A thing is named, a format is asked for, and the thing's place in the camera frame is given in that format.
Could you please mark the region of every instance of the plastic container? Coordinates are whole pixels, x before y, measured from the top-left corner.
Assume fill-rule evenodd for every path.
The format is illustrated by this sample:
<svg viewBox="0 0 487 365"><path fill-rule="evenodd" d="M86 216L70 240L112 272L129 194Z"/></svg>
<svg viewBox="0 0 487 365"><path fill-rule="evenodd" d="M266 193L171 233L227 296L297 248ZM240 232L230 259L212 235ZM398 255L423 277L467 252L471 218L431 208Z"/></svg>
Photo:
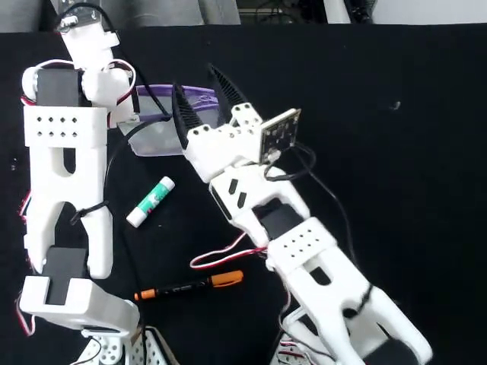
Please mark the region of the plastic container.
<svg viewBox="0 0 487 365"><path fill-rule="evenodd" d="M161 84L151 85L151 89L161 101L166 110L171 113L171 92L172 85ZM215 92L202 87L183 86L188 101L198 113L202 122L216 127L218 121L218 101ZM161 111L154 101L148 96L143 86L137 87L140 103L140 122L122 122L119 124L120 131L124 135L129 133L141 122L154 120L161 117ZM182 154L180 140L177 137L174 121L159 122L142 129L130 138L130 146L137 156L172 156Z"/></svg>

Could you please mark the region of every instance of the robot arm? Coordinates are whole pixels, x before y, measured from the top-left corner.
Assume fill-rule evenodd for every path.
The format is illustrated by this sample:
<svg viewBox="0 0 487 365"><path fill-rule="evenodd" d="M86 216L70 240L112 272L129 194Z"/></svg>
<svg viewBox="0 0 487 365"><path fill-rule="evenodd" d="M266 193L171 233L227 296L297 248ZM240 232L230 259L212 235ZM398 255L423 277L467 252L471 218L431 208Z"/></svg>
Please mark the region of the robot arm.
<svg viewBox="0 0 487 365"><path fill-rule="evenodd" d="M291 109L263 122L220 71L213 66L209 71L222 106L220 121L229 123L219 122L216 129L203 125L182 89L174 85L173 117L183 154L209 183L228 222L243 230L256 246L267 247L267 268L278 273L301 305L286 318L287 333L299 339L320 364L336 360L343 365L364 365L366 359L370 365L381 363L376 357L394 362L407 355L414 361L411 364L427 363L432 356L428 342L382 290L370 290L370 283L336 240L310 216L292 183L266 179L266 164L295 143L300 111ZM268 176L284 174L276 167L268 170ZM318 284L311 274L317 268L329 283ZM370 297L363 305L366 294ZM344 309L361 305L354 318L344 318ZM299 322L305 314L317 335Z"/></svg>
<svg viewBox="0 0 487 365"><path fill-rule="evenodd" d="M135 83L129 82L126 71L110 67L124 63L113 59L111 47L119 41L116 34L103 30L92 9L76 8L63 18L61 35L74 69L44 62L27 69L22 80L28 100L24 129L32 195L24 245L38 275L26 277L20 308L81 330L85 337L97 336L110 348L124 345L127 349L137 330L136 305L106 293L91 280L107 278L112 269L108 208L101 206L81 217L88 234L87 249L55 244L55 226L65 202L77 211L103 202L107 129L133 115L129 96ZM64 148L75 149L74 173L64 166ZM116 361L122 353L113 354Z"/></svg>

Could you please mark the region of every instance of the white glue stick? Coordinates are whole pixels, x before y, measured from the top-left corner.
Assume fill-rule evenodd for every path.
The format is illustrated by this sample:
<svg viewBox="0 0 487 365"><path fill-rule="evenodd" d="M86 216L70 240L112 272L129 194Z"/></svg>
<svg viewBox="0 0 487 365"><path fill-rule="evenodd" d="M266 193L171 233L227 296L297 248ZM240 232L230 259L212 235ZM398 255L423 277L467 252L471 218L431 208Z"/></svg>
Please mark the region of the white glue stick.
<svg viewBox="0 0 487 365"><path fill-rule="evenodd" d="M162 199L174 188L176 184L167 176L149 192L144 199L127 215L127 221L138 228L145 218L159 205Z"/></svg>

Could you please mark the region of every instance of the black cloth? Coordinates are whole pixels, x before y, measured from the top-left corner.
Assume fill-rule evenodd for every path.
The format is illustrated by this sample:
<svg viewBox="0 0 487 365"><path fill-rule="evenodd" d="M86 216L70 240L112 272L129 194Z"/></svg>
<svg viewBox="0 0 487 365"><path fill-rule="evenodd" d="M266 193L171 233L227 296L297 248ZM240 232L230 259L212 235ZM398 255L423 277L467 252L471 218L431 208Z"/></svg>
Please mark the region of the black cloth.
<svg viewBox="0 0 487 365"><path fill-rule="evenodd" d="M302 108L298 139L317 152L317 175L348 210L365 276L430 341L433 364L481 358L474 354L485 337L487 26L178 27L121 36L151 83L207 86L205 64L213 62L263 117ZM79 333L38 320L35 336L25 338L14 314L28 273L17 213L29 189L21 76L68 54L52 33L2 34L0 44L0 362L70 363L86 342ZM111 148L118 139L110 131ZM285 295L258 257L209 273L189 268L192 257L226 246L238 231L187 161L137 158L127 148L110 179L117 215L125 217L162 176L176 188L129 232L144 286L231 269L245 278L235 287L147 303L148 323L181 364L266 363ZM330 197L310 178L295 185L342 245L344 226ZM83 237L71 231L70 217L64 212L58 224L59 245ZM133 295L119 241L112 274L99 284Z"/></svg>

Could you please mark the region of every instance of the orange marker cap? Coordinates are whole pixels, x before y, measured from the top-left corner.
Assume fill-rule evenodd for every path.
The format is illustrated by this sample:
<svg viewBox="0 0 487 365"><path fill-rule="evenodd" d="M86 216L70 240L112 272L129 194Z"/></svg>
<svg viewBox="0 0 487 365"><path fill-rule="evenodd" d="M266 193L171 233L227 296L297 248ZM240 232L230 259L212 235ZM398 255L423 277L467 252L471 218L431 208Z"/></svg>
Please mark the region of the orange marker cap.
<svg viewBox="0 0 487 365"><path fill-rule="evenodd" d="M213 275L210 278L214 287L229 287L230 285L240 283L244 279L244 273L241 270L236 270Z"/></svg>
<svg viewBox="0 0 487 365"><path fill-rule="evenodd" d="M148 290L144 290L141 292L142 294L142 299L152 299L152 298L155 298L155 289L148 289ZM138 294L135 293L134 294L134 298L135 300L138 300Z"/></svg>

